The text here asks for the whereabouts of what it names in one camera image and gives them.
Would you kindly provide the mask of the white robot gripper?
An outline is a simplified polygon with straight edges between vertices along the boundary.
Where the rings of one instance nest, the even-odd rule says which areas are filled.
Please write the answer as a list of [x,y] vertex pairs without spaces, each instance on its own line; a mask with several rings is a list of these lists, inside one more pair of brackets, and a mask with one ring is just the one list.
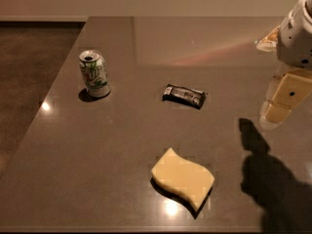
[[312,0],[298,0],[255,46],[267,53],[277,49],[279,61],[287,64],[275,71],[260,109],[260,127],[273,130],[312,93]]

